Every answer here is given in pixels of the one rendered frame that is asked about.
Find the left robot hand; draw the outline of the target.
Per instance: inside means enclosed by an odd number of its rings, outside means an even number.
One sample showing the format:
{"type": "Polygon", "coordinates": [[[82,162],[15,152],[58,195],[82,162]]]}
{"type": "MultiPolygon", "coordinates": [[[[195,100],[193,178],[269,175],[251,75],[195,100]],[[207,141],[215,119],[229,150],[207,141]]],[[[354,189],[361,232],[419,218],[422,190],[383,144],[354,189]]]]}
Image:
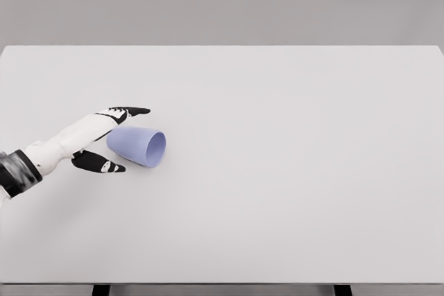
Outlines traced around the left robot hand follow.
{"type": "Polygon", "coordinates": [[[84,171],[93,173],[125,172],[125,166],[88,151],[87,147],[107,136],[128,119],[149,112],[148,108],[143,107],[109,107],[84,116],[49,139],[49,142],[54,143],[58,149],[53,154],[51,165],[57,166],[62,160],[70,159],[76,168],[84,171]]]}

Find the lilac plastic cup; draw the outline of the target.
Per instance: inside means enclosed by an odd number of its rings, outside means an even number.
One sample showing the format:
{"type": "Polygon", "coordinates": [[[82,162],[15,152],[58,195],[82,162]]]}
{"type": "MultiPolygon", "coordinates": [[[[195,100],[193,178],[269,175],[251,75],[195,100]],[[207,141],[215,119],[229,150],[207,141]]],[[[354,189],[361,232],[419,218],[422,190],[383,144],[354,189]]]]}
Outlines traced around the lilac plastic cup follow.
{"type": "Polygon", "coordinates": [[[117,127],[106,136],[108,148],[141,166],[154,168],[164,156],[167,140],[163,132],[142,127],[117,127]]]}

